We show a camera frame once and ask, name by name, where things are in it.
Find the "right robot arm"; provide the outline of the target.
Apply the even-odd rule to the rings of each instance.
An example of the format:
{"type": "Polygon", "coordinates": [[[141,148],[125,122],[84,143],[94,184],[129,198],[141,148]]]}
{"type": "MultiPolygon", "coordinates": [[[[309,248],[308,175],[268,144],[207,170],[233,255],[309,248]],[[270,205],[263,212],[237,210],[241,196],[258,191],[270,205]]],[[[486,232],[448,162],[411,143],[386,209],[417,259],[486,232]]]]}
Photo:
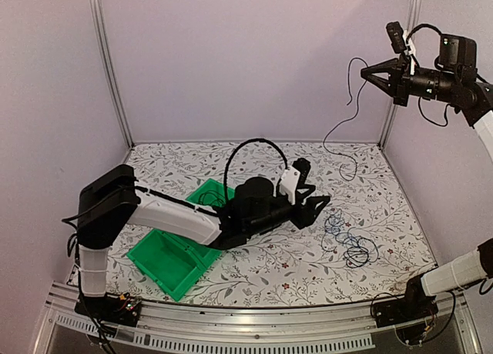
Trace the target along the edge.
{"type": "MultiPolygon", "coordinates": [[[[464,36],[439,33],[439,54],[433,68],[423,68],[415,58],[411,37],[417,31],[437,27],[420,24],[411,31],[399,22],[389,22],[386,32],[397,58],[361,70],[361,78],[406,106],[408,99],[436,100],[461,113],[487,152],[492,151],[492,86],[478,74],[477,44],[464,36]]],[[[455,289],[466,289],[492,277],[492,241],[407,282],[398,313],[416,319],[434,297],[455,289]]]]}

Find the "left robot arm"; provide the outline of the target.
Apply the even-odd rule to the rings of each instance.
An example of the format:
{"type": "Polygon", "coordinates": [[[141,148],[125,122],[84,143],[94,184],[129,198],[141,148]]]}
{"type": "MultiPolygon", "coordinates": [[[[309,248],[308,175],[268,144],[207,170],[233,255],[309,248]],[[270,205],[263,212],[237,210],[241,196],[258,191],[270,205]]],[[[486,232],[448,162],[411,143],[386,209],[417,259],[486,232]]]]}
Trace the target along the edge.
{"type": "Polygon", "coordinates": [[[63,220],[75,227],[86,308],[99,319],[115,310],[106,295],[107,258],[125,225],[152,227],[217,250],[245,245],[285,222],[304,229],[330,202],[329,195],[314,195],[315,185],[306,182],[310,170],[304,158],[286,163],[278,182],[249,178],[233,196],[224,196],[222,206],[205,209],[139,186],[132,166],[116,166],[81,190],[77,214],[63,220]]]}

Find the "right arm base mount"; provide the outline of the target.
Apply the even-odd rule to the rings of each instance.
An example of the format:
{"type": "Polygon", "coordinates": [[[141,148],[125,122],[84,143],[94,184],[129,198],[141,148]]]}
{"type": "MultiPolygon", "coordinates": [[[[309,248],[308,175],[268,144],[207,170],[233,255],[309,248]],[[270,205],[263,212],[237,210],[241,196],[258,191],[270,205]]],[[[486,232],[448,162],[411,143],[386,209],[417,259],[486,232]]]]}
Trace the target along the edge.
{"type": "Polygon", "coordinates": [[[438,313],[434,296],[423,292],[406,292],[402,297],[392,296],[389,300],[375,300],[370,313],[378,328],[432,317],[438,313]]]}

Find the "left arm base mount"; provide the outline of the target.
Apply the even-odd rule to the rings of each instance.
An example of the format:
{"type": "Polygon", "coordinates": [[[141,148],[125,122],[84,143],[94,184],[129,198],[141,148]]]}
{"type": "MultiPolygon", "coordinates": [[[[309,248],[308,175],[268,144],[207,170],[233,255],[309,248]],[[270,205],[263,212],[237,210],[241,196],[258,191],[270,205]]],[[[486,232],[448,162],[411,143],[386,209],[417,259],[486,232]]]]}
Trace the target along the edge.
{"type": "Polygon", "coordinates": [[[139,321],[142,299],[128,292],[120,296],[105,294],[89,297],[79,290],[75,312],[96,322],[110,322],[121,326],[136,327],[139,321]]]}

